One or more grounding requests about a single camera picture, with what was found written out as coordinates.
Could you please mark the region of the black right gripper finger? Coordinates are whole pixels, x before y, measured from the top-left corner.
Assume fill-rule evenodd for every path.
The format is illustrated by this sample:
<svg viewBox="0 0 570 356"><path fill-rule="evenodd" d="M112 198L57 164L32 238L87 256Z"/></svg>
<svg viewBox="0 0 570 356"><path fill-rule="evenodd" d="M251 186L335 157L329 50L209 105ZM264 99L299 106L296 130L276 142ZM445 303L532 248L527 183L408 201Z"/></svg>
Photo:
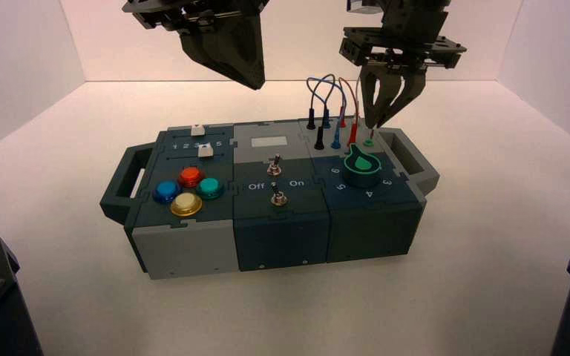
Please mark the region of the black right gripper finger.
<svg viewBox="0 0 570 356"><path fill-rule="evenodd" d="M384 66L365 65L360 72L364 121L368 128L379 128L404 108L399 95L402 72Z"/></svg>
<svg viewBox="0 0 570 356"><path fill-rule="evenodd" d="M400 94L393 100L393 103L385 111L384 118L382 120L383 125L416 99L425 88L425 70L405 72L402 75L402 78L404 80L404 87Z"/></svg>

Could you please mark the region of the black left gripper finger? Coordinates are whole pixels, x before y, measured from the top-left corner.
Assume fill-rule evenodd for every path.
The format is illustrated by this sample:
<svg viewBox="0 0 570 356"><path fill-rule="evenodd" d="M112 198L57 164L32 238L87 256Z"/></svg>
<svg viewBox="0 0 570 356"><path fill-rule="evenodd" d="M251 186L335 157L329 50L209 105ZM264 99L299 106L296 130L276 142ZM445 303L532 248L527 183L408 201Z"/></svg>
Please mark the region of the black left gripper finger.
<svg viewBox="0 0 570 356"><path fill-rule="evenodd" d="M215 32L180 35L180 43L183 51L194 62L246 86L236 66L237 24L238 22L224 22Z"/></svg>
<svg viewBox="0 0 570 356"><path fill-rule="evenodd" d="M260 12L256 7L240 7L235 26L236 66L244 84L260 89L265 83Z"/></svg>

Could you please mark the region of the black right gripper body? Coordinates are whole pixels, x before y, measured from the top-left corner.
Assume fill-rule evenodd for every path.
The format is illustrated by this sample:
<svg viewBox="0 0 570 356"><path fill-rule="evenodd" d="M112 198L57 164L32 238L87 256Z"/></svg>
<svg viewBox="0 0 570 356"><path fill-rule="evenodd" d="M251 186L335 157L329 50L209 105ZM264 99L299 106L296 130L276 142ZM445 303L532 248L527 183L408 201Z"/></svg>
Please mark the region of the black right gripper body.
<svg viewBox="0 0 570 356"><path fill-rule="evenodd" d="M449 1L348 1L347 12L382 14L379 27L346 27L340 54L356 66L456 67L466 48L442 36Z"/></svg>

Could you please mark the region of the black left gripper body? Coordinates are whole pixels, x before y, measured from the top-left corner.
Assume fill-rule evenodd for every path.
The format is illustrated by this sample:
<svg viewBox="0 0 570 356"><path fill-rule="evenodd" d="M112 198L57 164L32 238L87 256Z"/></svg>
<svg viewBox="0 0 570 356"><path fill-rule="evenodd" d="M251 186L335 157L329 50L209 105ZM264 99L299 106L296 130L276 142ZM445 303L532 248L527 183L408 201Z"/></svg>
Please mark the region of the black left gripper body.
<svg viewBox="0 0 570 356"><path fill-rule="evenodd" d="M255 19L267 1L133 1L122 6L144 28L158 26L181 35L215 32L228 20Z"/></svg>

